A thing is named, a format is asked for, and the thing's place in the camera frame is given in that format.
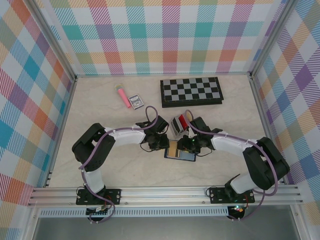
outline plaid wall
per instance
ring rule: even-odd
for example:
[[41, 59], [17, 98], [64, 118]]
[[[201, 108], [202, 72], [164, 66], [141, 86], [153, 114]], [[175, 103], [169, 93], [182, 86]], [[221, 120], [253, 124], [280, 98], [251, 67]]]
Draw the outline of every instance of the plaid wall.
[[273, 18], [272, 9], [284, 5], [284, 0], [37, 2], [75, 72], [86, 75], [247, 72], [280, 14]]
[[249, 67], [249, 70], [248, 72], [252, 72], [260, 54], [261, 54], [261, 51], [264, 49], [266, 43], [268, 42], [268, 39], [270, 37], [270, 34], [272, 33], [272, 31], [274, 30], [275, 26], [276, 26], [276, 23], [277, 21], [279, 20], [279, 17], [281, 16], [281, 13], [283, 12], [285, 6], [286, 6], [286, 3], [288, 2], [288, 0], [281, 0], [281, 3], [267, 29], [267, 31], [265, 32], [264, 34], [264, 37], [263, 37], [263, 40], [262, 42], [260, 43], [260, 46], [258, 48], [258, 50], [256, 51], [255, 55], [254, 55], [254, 58], [253, 58], [253, 61]]
[[0, 240], [49, 167], [71, 80], [22, 0], [0, 0]]
[[320, 239], [320, 0], [299, 1], [256, 80]]

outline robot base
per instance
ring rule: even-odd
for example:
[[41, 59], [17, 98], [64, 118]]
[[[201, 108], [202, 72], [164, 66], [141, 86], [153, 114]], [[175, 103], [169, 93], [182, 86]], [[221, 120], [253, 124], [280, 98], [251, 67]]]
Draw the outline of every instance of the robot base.
[[236, 197], [233, 197], [232, 200], [226, 194], [225, 187], [210, 187], [208, 193], [211, 204], [253, 204], [255, 202], [255, 196], [252, 190], [238, 194]]
[[[106, 189], [105, 187], [97, 193], [99, 196], [110, 200], [114, 205], [120, 204], [121, 189]], [[76, 205], [105, 205], [105, 201], [93, 196], [87, 188], [77, 191]]]

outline aluminum rail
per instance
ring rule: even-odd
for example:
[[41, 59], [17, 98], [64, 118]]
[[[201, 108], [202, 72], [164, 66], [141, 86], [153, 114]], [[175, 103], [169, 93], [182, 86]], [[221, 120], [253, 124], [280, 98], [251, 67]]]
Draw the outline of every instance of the aluminum rail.
[[[178, 187], [117, 187], [121, 189], [121, 207], [199, 207], [199, 206], [233, 206], [230, 203], [211, 204], [205, 191], [210, 186]], [[29, 201], [31, 208], [83, 208], [76, 205], [76, 187], [35, 188]], [[255, 203], [261, 201], [261, 194], [254, 194]], [[302, 196], [296, 185], [280, 184], [276, 195], [266, 196], [263, 205], [300, 205]]]

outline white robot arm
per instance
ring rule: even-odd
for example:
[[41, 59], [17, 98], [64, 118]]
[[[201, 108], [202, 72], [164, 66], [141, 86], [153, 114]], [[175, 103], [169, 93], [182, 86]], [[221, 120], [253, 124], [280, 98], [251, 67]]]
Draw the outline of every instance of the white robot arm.
[[[72, 147], [76, 160], [82, 164], [80, 169], [86, 184], [85, 189], [95, 198], [105, 199], [106, 187], [100, 167], [111, 149], [126, 144], [144, 143], [148, 143], [151, 151], [166, 149], [169, 147], [169, 140], [163, 131], [167, 126], [168, 123], [158, 115], [152, 122], [148, 119], [146, 122], [117, 130], [104, 128], [99, 123], [93, 124]], [[190, 132], [192, 129], [196, 131], [190, 134], [193, 137], [184, 135], [178, 141], [179, 150], [197, 155], [201, 148], [209, 148], [244, 157], [248, 173], [239, 174], [224, 185], [224, 194], [230, 203], [235, 203], [241, 194], [253, 188], [268, 190], [275, 184], [275, 179], [284, 177], [290, 171], [286, 160], [267, 137], [245, 141], [218, 128], [210, 130], [201, 117], [193, 119], [189, 126]]]

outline chessboard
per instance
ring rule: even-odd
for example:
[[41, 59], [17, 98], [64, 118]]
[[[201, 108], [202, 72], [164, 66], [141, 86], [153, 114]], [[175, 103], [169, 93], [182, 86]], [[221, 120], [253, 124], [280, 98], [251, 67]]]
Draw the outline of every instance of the chessboard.
[[163, 108], [222, 104], [224, 99], [217, 77], [161, 80]]

